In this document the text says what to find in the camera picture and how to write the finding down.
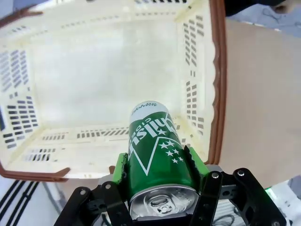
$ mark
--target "can label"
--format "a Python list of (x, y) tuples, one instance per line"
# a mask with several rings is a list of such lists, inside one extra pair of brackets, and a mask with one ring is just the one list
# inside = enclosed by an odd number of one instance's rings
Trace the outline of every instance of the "can label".
[(164, 184), (194, 187), (181, 143), (164, 105), (149, 101), (135, 107), (129, 135), (130, 197)]

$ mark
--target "soda can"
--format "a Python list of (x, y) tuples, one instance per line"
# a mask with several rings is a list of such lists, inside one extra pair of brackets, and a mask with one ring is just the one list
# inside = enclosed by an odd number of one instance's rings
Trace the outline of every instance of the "soda can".
[(155, 101), (137, 105), (129, 136), (131, 217), (164, 217), (194, 209), (196, 186), (167, 108)]

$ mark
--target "screw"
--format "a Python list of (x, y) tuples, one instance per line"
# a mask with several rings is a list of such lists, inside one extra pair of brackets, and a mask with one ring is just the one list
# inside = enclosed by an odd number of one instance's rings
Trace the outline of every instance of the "screw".
[(213, 174), (212, 174), (212, 177), (213, 177), (214, 179), (217, 179), (219, 176), (218, 176), (217, 173), (213, 173)]
[(241, 176), (241, 177), (242, 177), (243, 175), (245, 175), (245, 173), (244, 173), (242, 170), (238, 171), (237, 174), (238, 174), (239, 176)]
[(272, 223), (272, 226), (280, 226), (280, 223), (279, 223), (278, 221), (274, 221), (274, 222)]

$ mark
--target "white basket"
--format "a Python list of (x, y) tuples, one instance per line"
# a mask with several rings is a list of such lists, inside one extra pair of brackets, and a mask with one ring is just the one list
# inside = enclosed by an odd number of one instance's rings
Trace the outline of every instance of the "white basket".
[(182, 144), (214, 163), (225, 97), (221, 2), (53, 1), (0, 29), (1, 174), (108, 174), (127, 152), (131, 110), (146, 100), (166, 105)]

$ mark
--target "green can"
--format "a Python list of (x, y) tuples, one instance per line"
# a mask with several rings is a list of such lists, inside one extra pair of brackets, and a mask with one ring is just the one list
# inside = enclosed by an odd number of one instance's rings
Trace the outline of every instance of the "green can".
[(155, 101), (132, 111), (128, 147), (130, 214), (164, 217), (194, 209), (198, 194), (167, 108)]

